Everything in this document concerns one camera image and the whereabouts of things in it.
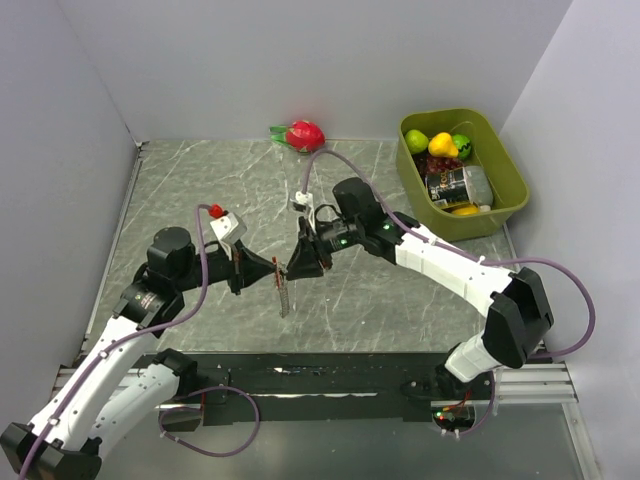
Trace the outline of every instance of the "white wall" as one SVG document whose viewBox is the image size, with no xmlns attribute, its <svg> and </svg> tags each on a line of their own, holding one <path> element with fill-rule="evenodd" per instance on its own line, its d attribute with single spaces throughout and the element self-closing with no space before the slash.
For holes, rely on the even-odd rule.
<svg viewBox="0 0 640 480">
<path fill-rule="evenodd" d="M 0 59 L 1 431 L 78 351 L 135 145 L 54 0 L 2 2 Z"/>
<path fill-rule="evenodd" d="M 510 224 L 520 254 L 575 269 L 592 292 L 592 341 L 567 360 L 607 480 L 638 477 L 640 3 L 574 0 L 502 131 L 530 183 Z M 552 345 L 580 337 L 573 287 L 545 275 Z"/>
<path fill-rule="evenodd" d="M 500 128 L 570 0 L 60 0 L 137 140 L 260 138 L 295 116 L 389 138 L 466 105 Z"/>
</svg>

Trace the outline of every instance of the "red button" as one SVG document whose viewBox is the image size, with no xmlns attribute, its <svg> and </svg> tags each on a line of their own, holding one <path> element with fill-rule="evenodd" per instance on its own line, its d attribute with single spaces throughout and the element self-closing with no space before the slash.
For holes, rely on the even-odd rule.
<svg viewBox="0 0 640 480">
<path fill-rule="evenodd" d="M 209 215 L 215 219 L 221 218 L 224 216 L 224 209 L 217 203 L 214 203 L 209 209 Z"/>
</svg>

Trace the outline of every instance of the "olive green basket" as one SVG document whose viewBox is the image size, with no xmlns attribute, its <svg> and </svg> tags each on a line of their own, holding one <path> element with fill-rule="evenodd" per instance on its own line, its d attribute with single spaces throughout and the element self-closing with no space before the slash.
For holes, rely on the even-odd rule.
<svg viewBox="0 0 640 480">
<path fill-rule="evenodd" d="M 433 204 L 404 141 L 404 134 L 412 129 L 420 130 L 429 138 L 440 132 L 469 137 L 472 150 L 464 163 L 484 168 L 493 190 L 491 211 L 460 216 Z M 467 108 L 414 113 L 400 123 L 398 135 L 396 166 L 413 214 L 438 237 L 452 242 L 491 235 L 527 204 L 529 188 L 484 115 Z"/>
</svg>

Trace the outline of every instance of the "black label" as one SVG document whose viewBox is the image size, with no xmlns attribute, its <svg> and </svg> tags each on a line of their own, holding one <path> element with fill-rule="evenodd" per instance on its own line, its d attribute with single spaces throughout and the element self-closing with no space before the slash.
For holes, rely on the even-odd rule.
<svg viewBox="0 0 640 480">
<path fill-rule="evenodd" d="M 439 208 L 451 208 L 470 203 L 464 181 L 464 168 L 427 175 L 425 184 L 429 197 Z"/>
</svg>

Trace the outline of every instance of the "yellow fruit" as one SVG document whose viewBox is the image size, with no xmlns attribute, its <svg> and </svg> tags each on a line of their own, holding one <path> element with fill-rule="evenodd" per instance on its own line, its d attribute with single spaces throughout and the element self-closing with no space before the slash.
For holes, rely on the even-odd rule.
<svg viewBox="0 0 640 480">
<path fill-rule="evenodd" d="M 478 213 L 480 209 L 475 205 L 467 205 L 466 207 L 455 208 L 451 211 L 454 215 L 473 215 Z"/>
<path fill-rule="evenodd" d="M 451 135 L 446 132 L 439 133 L 429 142 L 429 153 L 434 157 L 456 158 L 458 149 L 453 144 Z"/>
<path fill-rule="evenodd" d="M 424 152 L 429 145 L 429 139 L 420 130 L 409 130 L 404 134 L 404 141 L 407 142 L 411 155 Z"/>
</svg>

